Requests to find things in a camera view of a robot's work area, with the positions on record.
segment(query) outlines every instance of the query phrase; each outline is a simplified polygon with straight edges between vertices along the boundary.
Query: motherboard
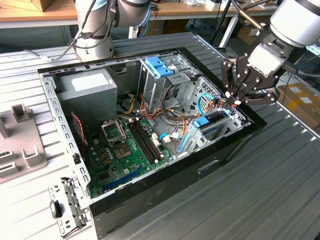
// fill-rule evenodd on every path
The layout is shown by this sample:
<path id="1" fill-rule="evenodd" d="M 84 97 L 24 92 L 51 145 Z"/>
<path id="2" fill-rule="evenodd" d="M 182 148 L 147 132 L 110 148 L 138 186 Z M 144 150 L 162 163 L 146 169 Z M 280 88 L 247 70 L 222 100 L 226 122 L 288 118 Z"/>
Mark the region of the motherboard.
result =
<path id="1" fill-rule="evenodd" d="M 173 159 L 168 149 L 156 140 L 156 133 L 147 119 L 134 119 L 131 123 L 120 120 L 115 122 L 117 125 L 109 125 L 106 129 L 104 124 L 101 132 L 86 137 L 88 144 L 85 149 L 85 163 L 91 176 L 89 189 L 92 198 Z"/>

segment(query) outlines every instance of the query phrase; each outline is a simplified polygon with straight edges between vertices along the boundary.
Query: metal bracket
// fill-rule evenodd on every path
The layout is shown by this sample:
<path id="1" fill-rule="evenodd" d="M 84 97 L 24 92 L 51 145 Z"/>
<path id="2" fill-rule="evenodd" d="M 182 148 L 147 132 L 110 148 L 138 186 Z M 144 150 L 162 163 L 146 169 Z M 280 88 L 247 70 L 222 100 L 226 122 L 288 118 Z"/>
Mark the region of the metal bracket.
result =
<path id="1" fill-rule="evenodd" d="M 77 196 L 80 187 L 77 178 L 63 177 L 60 182 L 49 186 L 50 209 L 52 217 L 57 219 L 61 237 L 67 238 L 83 228 L 90 219 L 87 208 L 81 209 Z"/>

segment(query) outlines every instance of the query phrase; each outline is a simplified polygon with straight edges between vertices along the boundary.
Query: grooved metal surface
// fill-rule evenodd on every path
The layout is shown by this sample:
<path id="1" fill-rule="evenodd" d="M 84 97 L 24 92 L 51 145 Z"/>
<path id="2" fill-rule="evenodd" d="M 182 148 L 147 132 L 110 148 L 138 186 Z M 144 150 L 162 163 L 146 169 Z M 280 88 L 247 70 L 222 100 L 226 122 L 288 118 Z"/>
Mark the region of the grooved metal surface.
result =
<path id="1" fill-rule="evenodd" d="M 118 40 L 114 46 L 119 54 L 186 47 L 221 77 L 221 58 L 191 33 Z M 56 57 L 64 49 L 38 52 Z M 72 50 L 57 63 L 25 52 L 0 55 L 0 111 L 21 103 L 31 108 L 48 157 L 46 167 L 0 184 L 1 239 L 60 238 L 47 187 L 60 177 L 72 176 L 72 171 L 37 69 L 76 62 Z M 268 125 L 234 160 L 106 239 L 313 240 L 320 232 L 319 139 L 277 104 L 253 109 Z M 88 224 L 70 239 L 96 239 L 94 227 Z"/>

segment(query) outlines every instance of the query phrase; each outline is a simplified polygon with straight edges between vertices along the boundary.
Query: yellow wire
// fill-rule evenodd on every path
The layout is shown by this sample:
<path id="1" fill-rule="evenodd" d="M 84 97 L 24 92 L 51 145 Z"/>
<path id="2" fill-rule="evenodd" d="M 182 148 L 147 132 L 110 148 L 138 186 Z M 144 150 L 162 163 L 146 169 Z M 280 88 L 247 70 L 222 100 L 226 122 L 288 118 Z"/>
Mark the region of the yellow wire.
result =
<path id="1" fill-rule="evenodd" d="M 130 109 L 129 109 L 128 111 L 124 112 L 124 114 L 129 114 L 129 113 L 132 112 L 132 110 L 134 109 L 135 101 L 136 101 L 136 100 L 132 99 Z"/>

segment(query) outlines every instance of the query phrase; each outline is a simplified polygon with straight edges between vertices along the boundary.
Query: blue cable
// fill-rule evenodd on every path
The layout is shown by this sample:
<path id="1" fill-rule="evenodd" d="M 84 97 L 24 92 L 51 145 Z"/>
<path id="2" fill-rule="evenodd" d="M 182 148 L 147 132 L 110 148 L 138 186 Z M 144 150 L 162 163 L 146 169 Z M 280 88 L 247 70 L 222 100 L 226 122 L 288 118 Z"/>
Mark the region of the blue cable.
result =
<path id="1" fill-rule="evenodd" d="M 198 109 L 199 109 L 199 112 L 201 113 L 201 115 L 203 116 L 203 115 L 205 115 L 205 113 L 204 113 L 204 111 L 202 110 L 201 104 L 200 104 L 202 97 L 208 97 L 208 98 L 210 98 L 211 100 L 214 100 L 215 98 L 214 98 L 213 96 L 211 96 L 210 94 L 207 94 L 207 93 L 202 94 L 202 95 L 199 97 L 199 99 L 198 99 Z"/>
<path id="2" fill-rule="evenodd" d="M 160 141 L 165 137 L 165 136 L 168 136 L 169 134 L 168 133 L 162 133 L 159 137 Z"/>
<path id="3" fill-rule="evenodd" d="M 149 21 L 146 23 L 146 29 L 144 30 L 140 38 L 142 38 L 146 34 L 146 32 L 148 31 L 148 27 L 149 27 Z"/>

